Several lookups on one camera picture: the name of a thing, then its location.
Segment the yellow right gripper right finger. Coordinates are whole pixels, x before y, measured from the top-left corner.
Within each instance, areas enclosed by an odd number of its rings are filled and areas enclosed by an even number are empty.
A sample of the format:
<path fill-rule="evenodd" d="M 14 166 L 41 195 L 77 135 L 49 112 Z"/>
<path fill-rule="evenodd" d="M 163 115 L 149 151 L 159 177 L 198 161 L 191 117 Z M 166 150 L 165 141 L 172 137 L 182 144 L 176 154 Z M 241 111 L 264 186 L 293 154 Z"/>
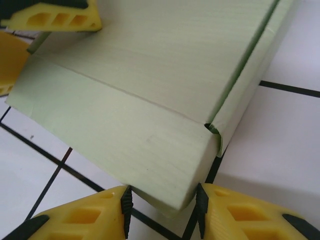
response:
<path fill-rule="evenodd" d="M 318 240 L 298 213 L 215 184 L 200 183 L 195 207 L 203 240 Z"/>

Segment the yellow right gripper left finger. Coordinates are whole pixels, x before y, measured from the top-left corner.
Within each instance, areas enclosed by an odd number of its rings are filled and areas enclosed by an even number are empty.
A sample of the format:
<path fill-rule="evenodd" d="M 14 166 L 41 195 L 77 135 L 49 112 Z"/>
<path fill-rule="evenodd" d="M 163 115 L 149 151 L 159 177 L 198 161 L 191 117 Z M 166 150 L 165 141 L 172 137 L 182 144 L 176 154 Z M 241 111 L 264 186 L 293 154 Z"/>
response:
<path fill-rule="evenodd" d="M 131 186 L 116 186 L 40 212 L 5 239 L 126 240 L 132 209 Z"/>

